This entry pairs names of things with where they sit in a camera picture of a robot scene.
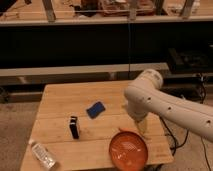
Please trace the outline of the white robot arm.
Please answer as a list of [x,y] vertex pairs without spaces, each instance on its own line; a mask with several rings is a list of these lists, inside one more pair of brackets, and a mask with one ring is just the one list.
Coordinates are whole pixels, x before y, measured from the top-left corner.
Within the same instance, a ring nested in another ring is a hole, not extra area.
[[129,116],[141,122],[154,113],[213,142],[213,107],[178,98],[161,91],[162,75],[144,70],[124,90]]

